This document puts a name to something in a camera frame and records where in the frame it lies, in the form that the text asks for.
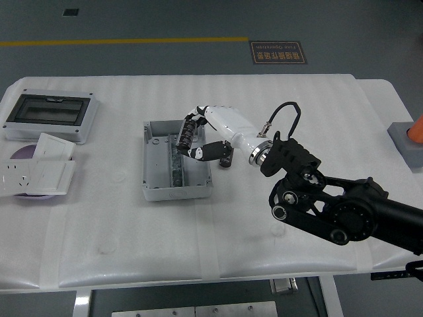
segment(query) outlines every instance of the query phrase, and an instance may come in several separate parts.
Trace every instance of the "gray base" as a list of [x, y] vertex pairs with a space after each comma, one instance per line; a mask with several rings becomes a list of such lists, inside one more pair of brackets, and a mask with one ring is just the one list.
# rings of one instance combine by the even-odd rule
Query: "gray base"
[[398, 152], [410, 168], [423, 166], [423, 144], [416, 143], [407, 136], [407, 131], [413, 124], [414, 122], [393, 122], [388, 128]]

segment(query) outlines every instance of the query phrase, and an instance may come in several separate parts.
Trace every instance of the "gray plastic box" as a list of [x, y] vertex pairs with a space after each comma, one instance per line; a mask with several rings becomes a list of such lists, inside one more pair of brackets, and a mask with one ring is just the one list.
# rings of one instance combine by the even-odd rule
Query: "gray plastic box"
[[[183, 121], [144, 122], [143, 192], [147, 201], [203, 198], [212, 194], [209, 162], [181, 155], [176, 140]], [[192, 148], [206, 144], [197, 129]]]
[[[75, 104], [65, 106], [66, 102]], [[92, 93], [24, 89], [3, 130], [6, 138], [13, 141], [36, 141], [41, 133], [47, 133], [84, 144], [97, 108], [98, 101]]]

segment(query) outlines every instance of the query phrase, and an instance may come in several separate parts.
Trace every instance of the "white tablecloth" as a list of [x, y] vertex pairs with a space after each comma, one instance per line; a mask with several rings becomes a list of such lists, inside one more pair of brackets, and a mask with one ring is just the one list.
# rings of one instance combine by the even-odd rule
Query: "white tablecloth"
[[[336, 246], [276, 221], [268, 195], [284, 176], [261, 175], [235, 151], [229, 170], [211, 163], [207, 199], [147, 202], [143, 121], [180, 120], [198, 105], [232, 106], [261, 129], [296, 101], [294, 133], [339, 178], [372, 176], [389, 198], [423, 207], [422, 189], [391, 141], [392, 121], [411, 121], [385, 81], [351, 75], [27, 77], [0, 103], [4, 122], [24, 88], [92, 92], [100, 101], [87, 143], [78, 145], [69, 192], [45, 201], [0, 200], [0, 289], [222, 281], [397, 269], [411, 252], [374, 238]], [[283, 109], [269, 132], [287, 135]], [[219, 135], [206, 128], [207, 140]], [[0, 159], [27, 143], [0, 137]]]

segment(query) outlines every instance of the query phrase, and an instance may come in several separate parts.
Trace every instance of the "metal plate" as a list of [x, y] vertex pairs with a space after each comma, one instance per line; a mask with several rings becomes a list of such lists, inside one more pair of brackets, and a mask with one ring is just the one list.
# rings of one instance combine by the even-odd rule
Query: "metal plate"
[[196, 308], [196, 317], [278, 317], [275, 302], [203, 306]]
[[134, 310], [133, 312], [114, 312], [112, 317], [195, 317], [194, 307]]
[[278, 317], [275, 302], [114, 312], [112, 317]]

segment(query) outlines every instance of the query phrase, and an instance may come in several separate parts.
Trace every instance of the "white switch plate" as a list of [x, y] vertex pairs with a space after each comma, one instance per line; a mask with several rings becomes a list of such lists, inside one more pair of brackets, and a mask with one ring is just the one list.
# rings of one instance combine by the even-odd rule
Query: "white switch plate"
[[31, 179], [26, 194], [65, 195], [74, 171], [74, 160], [38, 161], [31, 170]]
[[41, 133], [34, 151], [33, 159], [36, 160], [70, 160], [76, 144]]

